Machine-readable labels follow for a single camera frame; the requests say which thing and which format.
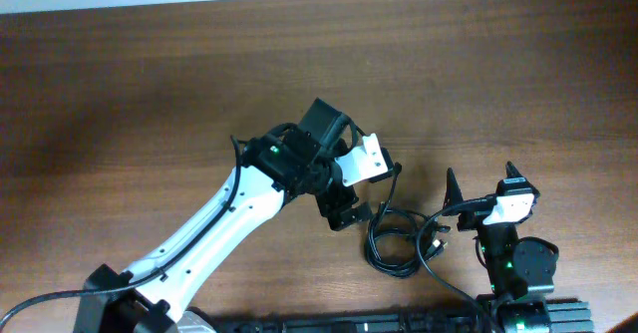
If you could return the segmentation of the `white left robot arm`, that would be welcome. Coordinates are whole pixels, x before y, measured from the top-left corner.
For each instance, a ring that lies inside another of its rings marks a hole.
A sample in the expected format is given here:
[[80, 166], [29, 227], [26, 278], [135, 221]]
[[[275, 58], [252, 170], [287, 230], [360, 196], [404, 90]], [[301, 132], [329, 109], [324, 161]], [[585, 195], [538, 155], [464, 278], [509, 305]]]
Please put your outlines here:
[[118, 273], [102, 265], [87, 279], [75, 333], [206, 332], [187, 308], [207, 278], [258, 226], [297, 196], [315, 196], [333, 230], [366, 219], [354, 186], [391, 164], [376, 135], [320, 99], [299, 123], [284, 123], [246, 143], [219, 191], [176, 233]]

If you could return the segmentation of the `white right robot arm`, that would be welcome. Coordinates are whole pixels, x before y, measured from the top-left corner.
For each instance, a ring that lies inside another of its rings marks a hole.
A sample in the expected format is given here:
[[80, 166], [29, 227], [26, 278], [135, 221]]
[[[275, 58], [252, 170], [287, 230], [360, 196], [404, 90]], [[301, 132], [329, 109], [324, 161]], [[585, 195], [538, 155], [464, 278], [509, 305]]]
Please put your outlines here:
[[503, 332], [529, 332], [549, 328], [542, 316], [530, 322], [531, 310], [540, 308], [554, 291], [559, 250], [544, 239], [520, 237], [517, 227], [531, 218], [539, 190], [511, 162], [494, 193], [465, 199], [454, 171], [447, 169], [444, 209], [458, 218], [459, 231], [474, 231], [476, 253], [487, 271], [492, 294], [478, 299], [494, 328]]

